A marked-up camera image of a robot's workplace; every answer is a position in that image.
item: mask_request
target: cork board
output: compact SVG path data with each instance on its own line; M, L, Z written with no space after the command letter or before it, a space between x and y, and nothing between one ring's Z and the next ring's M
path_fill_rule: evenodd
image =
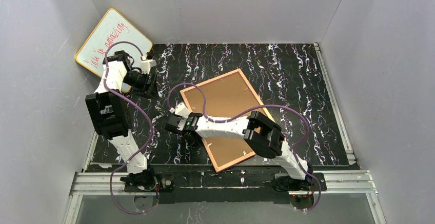
M240 69L197 84L207 98L209 116L233 117L263 102ZM192 112L202 113L203 98L195 87L181 90L183 101ZM266 108L258 111L273 119ZM227 169L255 155L244 140L210 137L202 139L217 172Z

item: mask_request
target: floor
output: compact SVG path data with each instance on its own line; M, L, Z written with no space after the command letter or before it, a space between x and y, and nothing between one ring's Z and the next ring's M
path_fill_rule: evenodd
M319 166L349 165L313 44L154 45L151 54L157 59L160 73L157 82L162 98L149 101L129 96L154 123L155 136L145 151L151 164L211 164L202 143L187 144L164 130L169 114L166 95L178 83L200 83L240 68L263 103L286 105L308 118L311 123L309 140L295 149L300 157ZM179 95L173 95L170 102L175 104L181 100ZM137 110L129 109L134 116L133 135L140 147L149 135L149 126ZM296 117L277 109L269 111L290 143L303 136L302 124ZM100 136L91 164L121 164L121 157ZM255 156L241 164L275 165L275 162Z

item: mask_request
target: wooden frame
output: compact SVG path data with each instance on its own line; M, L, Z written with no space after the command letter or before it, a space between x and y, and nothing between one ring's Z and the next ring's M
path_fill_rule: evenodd
M119 11L117 11L116 9L114 9L114 8L110 8L110 9L108 9L107 11L106 11L106 13L103 15L103 17L101 18L101 20L98 22L98 24L95 26L95 28L94 28L94 30L92 30L92 32L91 32L91 34L88 36L88 38L85 40L85 42L83 43L83 45L80 47L80 49L77 51L77 53L74 55L74 59L75 59L75 61L78 63L78 64L80 64L80 65L82 65L85 69L87 69L87 70L89 70L89 71L91 71L92 73L94 73L96 76L98 76L98 77L102 77L102 74L99 74L99 73L97 73L97 72L95 72L93 69L91 69L91 68L88 68L86 65L84 65L82 62L80 62L79 60L78 60L78 55L80 54L80 52L83 50L83 48L84 48L84 46L87 44L87 42L89 41L89 39L93 36L93 34L94 34L94 32L97 30L97 28L100 26L100 24L104 21L104 19L106 18L106 15L107 14L109 14L109 12L110 11L115 11L120 17L122 17L122 19L124 19L125 21L127 21L138 33L140 33L143 37L145 37L148 41L150 41L150 43L151 43L151 47L148 49L148 51L147 51L147 53L149 52L149 51L151 51L151 48L152 48L152 42L151 42L151 40L147 37L147 36L145 36L141 31L139 31L139 29L137 29L130 21L128 21L123 15L121 15L121 13L119 13Z
M251 93L253 94L253 96L255 97L257 105L263 105L263 102L261 101L260 97L257 95L257 93L255 92L254 88L253 88L252 85L249 83L248 79L247 79L246 76L243 74L243 72L241 71L241 69L236 69L236 70L233 70L233 71L228 72L228 73L226 73L226 74L223 74L223 75L217 76L217 77L215 77L215 78L209 79L209 80L207 80L207 81L205 81L205 82L202 82L202 83L200 83L200 84L197 84L197 86L201 87L201 86L205 86L206 84L209 84L209 83L211 83L211 82L215 82L215 81L219 81L219 80L224 80L226 77L231 76L231 75L234 75L234 74L239 74L239 75L242 77L242 79L244 80L244 82L245 82L245 84L246 84L246 87L250 90L250 92L251 92ZM195 89L195 87L188 87L188 88L183 89L183 90L180 91L181 96L183 97L183 101L184 101L184 103L186 104L187 108L188 108L191 112L192 112L192 107L191 107L191 105L190 105L190 103L189 103L189 100L188 100L188 97L186 96L186 93L188 93L189 91L191 91L191 90L193 90L193 89ZM246 110L247 108L242 108L242 110L239 110L238 112L242 112L242 111ZM269 113L269 111L268 111L266 108L262 108L262 111L263 111L263 113L264 113L265 115L267 115L270 119L273 120L271 114ZM229 161L229 162L227 162L227 163L225 163L225 164L223 164L223 165L218 165L218 163L216 162L216 158L215 158L215 156L213 155L213 153L212 153L212 151L211 151L211 149L210 149L210 147L209 147L210 144L207 143L207 139L202 139L202 141L203 141L204 147L206 148L207 153L208 153L208 155L209 155L209 157L210 157L210 160L211 160L211 162L212 162L212 164L213 164L213 166L214 166L214 168L215 168L215 170L216 170L217 172L222 171L222 170L225 170L225 169L227 169L227 168L229 168L229 167L231 167L231 166L233 166L233 165L235 165L235 164L238 164L238 163L240 163L240 162L242 162L242 161L244 161L244 160L247 160L247 159L249 159L249 158L255 156L255 153L251 150L249 153L246 153L246 154L244 154L243 156L241 156L241 157L239 157L239 158L237 158L237 159L235 159L235 160Z

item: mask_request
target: cable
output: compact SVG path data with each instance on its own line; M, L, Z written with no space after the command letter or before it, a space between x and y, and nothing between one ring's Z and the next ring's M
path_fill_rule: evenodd
M131 63L130 63L130 66L133 67L133 65L134 65L134 58L132 56L130 56L130 55L128 56L128 58L133 59L133 61L131 61Z
M291 113L293 113L293 114L295 114L296 116L298 116L299 119L301 119L302 122L303 122L303 124L304 124L305 133L304 133L304 136L303 136L303 137L302 137L298 142L296 142L296 143L294 143L293 145L290 146L289 150L290 150L290 151L293 151L293 155L295 156L296 161L298 162L298 165L299 165L299 167L301 168L301 170L302 170L306 175L310 176L311 178L314 178L314 179L317 181L318 186L319 186L319 196L318 196L316 202L313 204L313 206L311 206L311 207L308 208L307 210L312 210L314 207L317 206L317 204L318 204L319 201L320 201L320 197L321 197L321 195L322 195L322 186L320 185L320 181L319 181L319 179L317 179L317 177L315 177L314 175L308 173L308 172L304 169L304 167L299 163L298 156L296 155L296 153L295 153L294 150L293 150L293 147L298 146L298 145L300 145L301 143L303 143L303 142L305 142L305 141L308 140L308 134L309 134L309 132L310 132L310 125L309 125L309 122L308 122L307 118L305 118L303 115L301 115L298 111L296 111L296 110L294 110L294 109L292 109L292 108L290 108L290 107L287 107L287 106L282 106L282 105L258 105L258 106L252 107L252 108L250 108L250 109L247 109L247 110L243 111L242 113L240 113L240 114L238 114L238 115L236 115L236 116L234 116L234 117L232 117L232 118L230 118L230 119L226 119L226 120L213 120L212 118L208 117L207 114L206 114L206 112L205 112L205 105L206 105L207 99L206 99L206 97L205 97L205 94L204 94L203 90L202 90L199 86L197 86L197 85L195 85L195 84L192 84L192 83L181 83L181 84L178 84L178 85L174 86L174 87L169 91L169 93L168 93L168 97L167 97L167 104L168 104L168 108L169 108L169 109L172 108L171 105L170 105L170 96L171 96L171 93L173 92L173 90L174 90L175 88L177 88L177 87L179 87L179 86L183 86L183 85L194 86L195 88L197 88L197 89L201 92L201 95L202 95L203 100L204 100L204 102L203 102L203 115L204 115L204 117L206 117L209 121L212 121L212 122L215 122L215 123L226 123L226 122L228 122L228 121L235 120L235 119L241 117L242 115L248 113L249 111L256 110L256 109L259 109L259 108L280 108L280 109L284 109L284 110L290 111Z
M139 110L143 116L146 118L148 124L150 125L150 136L148 137L147 141L145 142L145 144L139 148L138 151L136 151L135 153L133 153L133 155L130 156L130 158L124 163L122 164L120 167L116 168L115 170L112 171L112 173L110 174L110 181L109 181L109 188L110 188L110 196L112 197L113 202L115 203L115 205L122 211L128 213L128 214L133 214L133 215L140 215L143 213L146 213L150 210L152 210L155 206L151 207L148 210L143 210L143 211L139 211L139 212L133 212L133 211L129 211L127 209L124 209L115 199L115 196L113 195L113 189L112 189L112 181L113 181L113 175L115 174L115 172L121 170L122 168L124 168L128 162L130 162L130 160L132 160L136 155L138 155L143 149L145 149L148 144L151 142L151 138L154 136L154 126L152 124L151 119L149 118L149 116L147 115L147 113L145 113L145 111L143 109L141 109L137 104L135 104L133 101L129 100L128 98L124 97L122 94L115 92L114 90L110 89L107 86L107 77L109 76L109 62L107 61L107 54L109 53L110 49L112 49L114 46L119 45L119 44L130 44L134 47L136 47L136 49L139 51L139 53L142 54L142 51L139 49L139 47L131 42L127 42L127 41L120 41L120 42L116 42L113 45L111 45L107 51L106 54L104 55L104 63L106 64L106 75L104 76L104 80L103 80L103 85L104 88L106 88L109 92L113 93L114 95L118 96L119 98L125 100L126 102L128 102L129 104L133 105L137 110Z
M314 195L314 192L315 192L315 185L313 185L313 190L312 190L311 194L309 195L309 197L311 197L312 195Z
M150 192L150 191L154 190L154 189L157 187L158 184L159 184L159 183L155 183L153 188L151 188L151 189L149 189L149 190L142 190L142 191Z
M159 191L160 191L160 182L159 182L159 186L157 187L157 190L155 191L155 197L157 198L157 200L159 200L160 198Z
M142 69L138 67L131 68L131 70L139 70L139 73L142 74Z
M108 90L108 91L111 92L112 94L118 96L119 98L125 100L125 101L128 102L129 104L133 105L133 106L134 106L138 111L140 111L140 112L143 114L143 116L146 118L148 124L150 125L150 136L148 137L148 139L147 139L147 141L145 142L145 144L144 144L142 147L140 147L138 151L136 151L135 153L133 153L133 155L131 155L130 158L129 158L129 159L128 159L124 164L122 164L120 167L118 167L118 168L116 168L115 170L112 171L112 173L110 174L110 182L109 182L110 196L112 197L112 200L113 200L113 202L116 204L116 206L117 206L119 209L121 209L122 211L124 211L124 212L126 212L126 213L128 213L128 214L143 214L143 213L146 213L146 212L152 210L155 206L151 207L151 208L148 209L148 210L143 210L143 211L140 211L140 212L132 212L132 211L129 211L129 210L127 210L127 209L124 209L124 208L123 208L123 207L122 207L122 206L121 206L121 205L116 201L115 196L113 195L113 189L112 189L113 175L115 174L115 172L117 172L117 171L121 170L122 168L124 168L124 167L128 164L128 162L130 162L130 160L132 160L132 159L133 159L136 155L138 155L138 154L139 154L143 149L145 149L145 148L149 145L149 143L151 142L151 138L154 136L154 126L153 126L153 124L152 124L151 119L150 119L149 116L147 115L147 113L145 113L145 111L144 111L142 108L140 108L137 104L135 104L133 101L131 101L130 99L124 97L122 94L115 92L114 90L110 89L110 88L107 86L107 77L108 77L108 75L109 75L109 62L107 61L107 55L108 55L110 49L112 49L114 46L119 45L119 44L130 44L130 45L136 47L136 49L139 51L139 53L141 54L141 56L143 55L143 54L142 54L142 51L140 50L140 48L139 48L136 44L131 43L131 42L120 41L120 42L116 42L116 43L114 43L113 45L111 45L111 46L107 49L107 51L106 51L106 53L105 53L105 55L104 55L104 62L105 62L105 64L106 64L106 75L104 76L103 85L104 85L104 87L106 88L106 90ZM206 114L206 112L205 112L205 106L206 106L206 101L207 101L207 99L206 99L206 97L205 97L205 94L204 94L203 90L202 90L199 86L197 86L197 85L195 85L195 84L192 84L192 83L181 83L181 84L178 84L178 85L174 86L174 87L169 91L169 93L168 93L168 97L167 97L167 104L168 104L169 109L171 109L170 102L169 102L169 101L170 101L170 95L171 95L171 93L173 92L173 90L174 90L175 88L177 88L177 87L179 87L179 86L182 86L182 85L191 85L191 86L194 86L194 87L196 87L196 88L201 92L201 95L202 95L203 100L204 100L204 104L203 104L203 115L204 115L204 117L206 117L209 121L212 121L212 122L214 122L214 123L226 123L226 122L228 122L228 121L232 121L232 120L234 120L234 119L237 119L237 118L241 117L242 115L248 113L249 111L256 110L256 109L259 109L259 108L268 108L268 107L269 107L269 108L280 108L280 109L285 109L285 110L287 110L287 111L290 111L291 113L297 115L297 116L302 120L302 122L303 122L303 124L304 124L304 127L305 127L305 134L304 134L304 136L303 136L303 137L302 137L298 142L296 142L296 143L294 143L293 145L291 145L291 146L290 146L290 150L292 150L293 147L295 147L295 146L297 146L297 145L303 143L304 141L306 141L306 140L308 139L308 133L309 133L309 122L308 122L308 120L307 120L303 115L301 115L299 112L297 112L296 110L294 110L294 109L292 109L292 108L289 108L289 107L286 107L286 106L281 106L281 105L259 105L259 106L252 107L252 108L250 108L250 109L248 109L248 110L246 110L246 111L244 111L244 112L242 112L242 113L240 113L240 114L238 114L238 115L236 115L236 116L234 116L234 117L232 117L232 118L230 118L230 119L226 119L226 120L213 120L212 118L208 117L207 114ZM314 179L317 181L317 183L318 183L318 186L319 186L319 196L318 196L316 202L313 204L313 206L307 209L307 210L312 210L314 207L317 206L317 204L318 204L319 201L320 201L321 191L322 191L322 190L321 190L320 181L319 181L319 179L317 179L317 177L315 177L314 175L308 173L308 172L304 169L304 167L302 167L302 165L299 163L298 156L296 155L296 153L295 153L294 151L293 151L293 155L295 156L296 161L298 162L298 165L299 165L299 167L301 168L301 170L302 170L306 175L308 175L308 176L314 178Z

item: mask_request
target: metal frame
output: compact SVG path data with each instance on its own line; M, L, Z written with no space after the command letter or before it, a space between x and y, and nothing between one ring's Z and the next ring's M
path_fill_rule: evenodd
M77 222L78 212L80 210L80 206L82 205L82 198L83 195L70 196L64 224L75 224Z
M86 171L88 169L88 166L92 161L97 141L98 141L98 134L94 131L94 134L92 135L91 145L89 146L88 155L86 156L85 164L82 167L83 171Z
M378 201L378 191L368 170L337 170L315 171L323 173L328 190L322 194L366 194L368 204L376 224L386 224L381 206ZM77 220L83 195L110 195L109 179L111 173L77 173L71 187L67 214L64 224L74 224ZM128 193L124 192L125 183L121 177L128 173L114 173L112 188L114 195L154 196L155 193Z
M366 196L373 215L374 223L387 224L384 213L382 213L381 205L379 204L378 195L375 193L366 193Z
M350 144L340 110L329 81L328 74L324 65L324 61L320 52L319 44L314 43L316 54L319 58L321 70L323 72L324 81L329 93L332 108L337 119L340 135L343 140L343 145L346 150L347 158L350 164L356 162L353 154L353 148ZM91 163L93 151L96 146L98 135L94 133L93 139L89 148L89 152L83 166L84 171ZM382 213L381 206L378 200L378 191L373 182L373 179L368 170L339 170L339 171L315 171L321 172L325 176L327 191L322 194L366 194L367 201L370 206L373 220L376 224L386 224L385 217ZM120 178L127 176L127 173L115 173L112 179L112 188L114 195L152 195L155 193L126 193L124 192L125 183L120 181ZM84 195L110 195L109 191L110 173L77 173L71 187L70 199L68 202L67 213L64 224L76 223L78 213L81 207L82 198ZM289 192L289 194L300 194L300 192Z
M328 73L326 72L325 64L322 58L322 54L320 52L320 47L318 43L314 43L315 52L319 59L320 68L323 73L323 80L326 84L326 90L328 90L329 98L331 99L332 109L334 110L335 118L337 119L337 124L339 126L340 135L343 141L344 148L347 151L351 151L353 154L353 148L350 144L349 136L346 132L346 127L344 126L343 119L341 117L339 106L337 105L337 101L335 99L334 91L332 90L331 82L329 81Z

